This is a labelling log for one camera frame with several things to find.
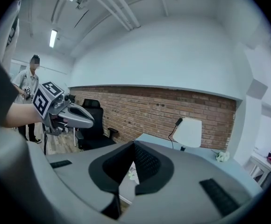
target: white ceiling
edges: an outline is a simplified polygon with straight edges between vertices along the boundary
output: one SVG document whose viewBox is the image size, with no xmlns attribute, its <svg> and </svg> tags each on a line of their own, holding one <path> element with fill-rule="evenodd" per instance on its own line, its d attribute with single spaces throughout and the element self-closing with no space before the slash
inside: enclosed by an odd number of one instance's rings
<svg viewBox="0 0 271 224">
<path fill-rule="evenodd" d="M 20 10 L 20 37 L 18 46 L 37 47 L 38 50 L 48 51 L 50 33 L 52 29 L 58 31 L 54 50 L 67 56 L 75 56 L 74 50 L 82 41 L 90 42 L 99 39 L 104 33 L 113 29 L 125 29 L 114 17 L 96 0 L 89 0 L 88 6 L 82 10 L 76 9 L 76 4 L 66 1 L 60 13 L 58 23 L 51 22 L 52 14 L 58 0 L 22 0 Z M 164 9 L 161 0 L 125 0 L 133 10 L 135 16 L 143 26 L 148 20 L 164 17 Z M 200 14 L 215 16 L 216 0 L 166 0 L 169 16 Z M 105 18 L 113 23 L 104 25 L 98 32 L 95 27 Z"/>
</svg>

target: black shoe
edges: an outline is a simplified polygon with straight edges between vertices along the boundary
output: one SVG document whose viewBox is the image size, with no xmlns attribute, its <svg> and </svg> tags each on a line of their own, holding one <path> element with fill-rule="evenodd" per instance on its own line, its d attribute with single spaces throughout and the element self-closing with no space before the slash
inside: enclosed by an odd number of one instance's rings
<svg viewBox="0 0 271 224">
<path fill-rule="evenodd" d="M 40 139 L 35 138 L 35 140 L 30 140 L 31 142 L 35 142 L 37 144 L 40 144 L 42 141 Z"/>
</svg>

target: fluorescent light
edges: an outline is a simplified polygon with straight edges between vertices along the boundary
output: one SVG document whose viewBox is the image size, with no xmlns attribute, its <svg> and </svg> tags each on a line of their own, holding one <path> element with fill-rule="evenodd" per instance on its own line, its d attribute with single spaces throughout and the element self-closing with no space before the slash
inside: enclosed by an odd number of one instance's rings
<svg viewBox="0 0 271 224">
<path fill-rule="evenodd" d="M 57 31 L 56 30 L 51 30 L 51 35 L 50 35 L 50 47 L 54 47 L 55 45 L 55 40 L 57 36 Z"/>
</svg>

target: chair armrest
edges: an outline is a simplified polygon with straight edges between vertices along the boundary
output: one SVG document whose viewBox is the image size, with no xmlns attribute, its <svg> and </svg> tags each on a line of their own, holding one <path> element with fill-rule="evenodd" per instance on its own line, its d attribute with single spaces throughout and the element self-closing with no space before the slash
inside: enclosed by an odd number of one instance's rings
<svg viewBox="0 0 271 224">
<path fill-rule="evenodd" d="M 113 128 L 107 128 L 109 130 L 109 138 L 111 139 L 114 133 L 118 133 L 119 131 Z"/>
</svg>

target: white desk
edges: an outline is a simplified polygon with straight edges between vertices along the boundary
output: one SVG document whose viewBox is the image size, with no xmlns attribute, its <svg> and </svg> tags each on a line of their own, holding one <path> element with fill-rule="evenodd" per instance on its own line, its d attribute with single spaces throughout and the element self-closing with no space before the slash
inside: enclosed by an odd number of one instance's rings
<svg viewBox="0 0 271 224">
<path fill-rule="evenodd" d="M 262 185 L 262 183 L 265 181 L 267 175 L 271 172 L 271 164 L 267 161 L 266 158 L 264 158 L 263 156 L 255 153 L 255 152 L 252 153 L 250 161 L 254 164 L 254 167 L 253 167 L 252 171 L 250 172 L 251 176 L 253 176 L 255 174 L 257 167 L 259 167 L 263 171 L 263 174 L 258 181 L 258 184 Z"/>
<path fill-rule="evenodd" d="M 158 144 L 158 145 L 172 149 L 171 141 L 164 140 L 164 139 L 161 139 L 149 134 L 143 133 L 136 140 L 154 143 L 154 144 Z M 173 142 L 173 145 L 174 145 L 174 149 L 180 150 L 181 145 L 179 143 Z M 262 192 L 262 189 L 257 184 L 257 182 L 234 159 L 230 158 L 227 162 L 218 162 L 215 159 L 215 153 L 210 148 L 187 147 L 185 149 L 185 152 L 198 155 L 208 160 L 210 163 L 214 164 L 215 166 L 217 166 L 220 170 L 222 170 L 223 172 L 227 173 L 229 176 L 236 179 L 252 197 Z M 134 181 L 129 180 L 128 175 L 126 175 L 119 187 L 119 190 L 120 190 L 119 192 L 121 195 L 120 198 L 123 201 L 131 204 L 132 200 L 135 197 L 135 194 L 134 194 L 135 186 L 136 186 L 136 183 Z"/>
</svg>

